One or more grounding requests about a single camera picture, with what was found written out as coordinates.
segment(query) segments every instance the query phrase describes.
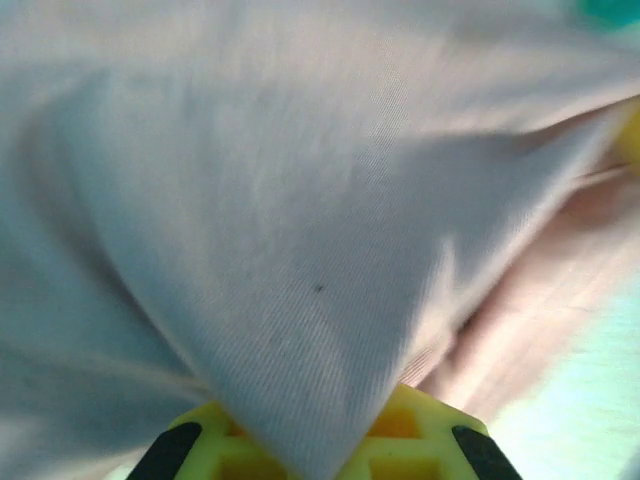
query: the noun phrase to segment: yellow object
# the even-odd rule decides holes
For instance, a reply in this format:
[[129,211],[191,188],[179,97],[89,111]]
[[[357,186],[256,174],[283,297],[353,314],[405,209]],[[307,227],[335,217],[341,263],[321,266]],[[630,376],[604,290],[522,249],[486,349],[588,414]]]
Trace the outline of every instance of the yellow object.
[[617,145],[634,171],[640,174],[640,108],[622,130]]
[[[297,479],[215,403],[182,415],[163,435],[179,429],[185,432],[191,429],[197,439],[174,442],[179,445],[178,450],[183,450],[177,452],[181,460],[173,466],[179,469],[177,474],[167,474],[171,465],[160,465],[171,463],[170,457],[176,453],[176,447],[164,442],[149,449],[139,464],[144,468],[137,468],[137,473],[134,470],[130,480]],[[162,443],[161,439],[162,436],[156,443]],[[404,385],[393,392],[337,477],[337,480],[513,479],[520,477],[488,437],[482,422]]]

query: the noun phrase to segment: cloth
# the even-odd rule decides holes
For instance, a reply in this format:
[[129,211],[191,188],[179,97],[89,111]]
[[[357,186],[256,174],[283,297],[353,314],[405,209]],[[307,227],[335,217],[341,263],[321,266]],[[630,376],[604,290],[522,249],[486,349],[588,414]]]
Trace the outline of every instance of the cloth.
[[422,389],[491,422],[540,388],[571,341],[598,321],[602,304],[640,268],[640,178],[617,163],[583,179]]
[[490,0],[0,5],[3,479],[211,397],[331,478],[620,115],[528,139],[640,94],[633,54]]
[[640,277],[634,277],[597,309],[598,320],[572,339],[541,385],[492,422],[492,437],[523,478],[639,478]]

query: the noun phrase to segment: yellow plastic part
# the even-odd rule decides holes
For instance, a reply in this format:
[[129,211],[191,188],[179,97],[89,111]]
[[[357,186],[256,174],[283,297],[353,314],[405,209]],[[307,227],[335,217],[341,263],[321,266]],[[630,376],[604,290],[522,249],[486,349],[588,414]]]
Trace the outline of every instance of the yellow plastic part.
[[624,158],[640,175],[640,106],[622,130],[617,145]]
[[[296,480],[214,403],[176,419],[202,433],[176,480]],[[336,480],[477,480],[452,434],[462,425],[487,435],[479,420],[400,385]]]

